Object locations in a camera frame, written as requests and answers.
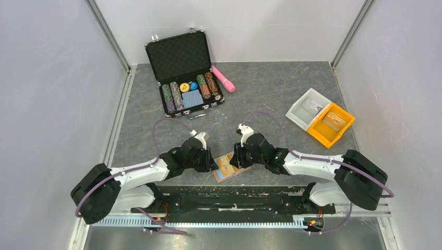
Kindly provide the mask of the gold credit card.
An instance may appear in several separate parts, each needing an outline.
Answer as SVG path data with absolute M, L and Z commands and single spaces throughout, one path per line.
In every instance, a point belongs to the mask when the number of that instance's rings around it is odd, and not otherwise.
M 214 171 L 214 176 L 217 182 L 222 182 L 224 179 L 232 177 L 236 172 L 239 171 L 237 167 L 232 166 L 229 163 L 232 155 L 233 153 L 229 153 L 215 159 L 215 162 L 218 165 L 218 170 Z

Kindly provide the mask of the brown leather card holder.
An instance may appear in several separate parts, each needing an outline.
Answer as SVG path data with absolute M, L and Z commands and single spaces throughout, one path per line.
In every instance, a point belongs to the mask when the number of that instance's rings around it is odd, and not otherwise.
M 252 167 L 249 166 L 247 168 L 238 168 L 230 164 L 230 160 L 233 157 L 233 152 L 220 156 L 214 159 L 217 170 L 213 171 L 214 177 L 217 183 L 221 183 L 226 181 L 232 177 L 235 177 L 245 171 L 250 170 Z

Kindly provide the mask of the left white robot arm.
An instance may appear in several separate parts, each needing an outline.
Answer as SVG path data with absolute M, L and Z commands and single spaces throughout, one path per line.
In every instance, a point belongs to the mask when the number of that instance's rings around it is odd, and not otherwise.
M 180 147 L 140 164 L 109 168 L 95 165 L 70 193 L 76 216 L 86 224 L 103 220 L 110 213 L 158 212 L 165 196 L 156 183 L 180 176 L 186 169 L 212 172 L 218 169 L 210 148 L 191 137 Z

